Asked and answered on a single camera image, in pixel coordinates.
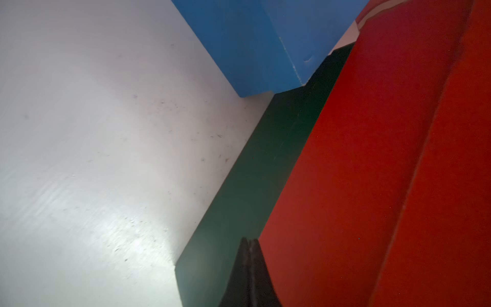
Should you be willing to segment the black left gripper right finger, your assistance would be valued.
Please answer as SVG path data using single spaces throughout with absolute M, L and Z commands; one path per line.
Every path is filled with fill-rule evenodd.
M 249 299 L 253 307 L 281 307 L 274 290 L 260 243 L 253 239 L 249 243 Z

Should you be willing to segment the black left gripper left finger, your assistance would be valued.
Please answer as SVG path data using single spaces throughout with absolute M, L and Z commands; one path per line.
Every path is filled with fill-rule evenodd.
M 249 241 L 243 237 L 219 307 L 248 307 L 250 305 L 250 258 Z

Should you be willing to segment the green shoebox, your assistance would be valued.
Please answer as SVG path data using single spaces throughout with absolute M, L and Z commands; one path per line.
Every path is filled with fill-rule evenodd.
M 329 55 L 308 84 L 273 96 L 175 267 L 184 306 L 217 306 L 242 238 L 259 238 L 345 65 Z

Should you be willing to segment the red shoebox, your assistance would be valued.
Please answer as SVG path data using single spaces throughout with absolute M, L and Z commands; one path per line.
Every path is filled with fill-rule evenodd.
M 283 306 L 490 305 L 490 2 L 368 19 L 260 236 Z

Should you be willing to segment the blue shoebox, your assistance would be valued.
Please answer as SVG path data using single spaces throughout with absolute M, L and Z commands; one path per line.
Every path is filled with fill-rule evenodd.
M 367 4 L 174 1 L 240 97 L 304 86 Z

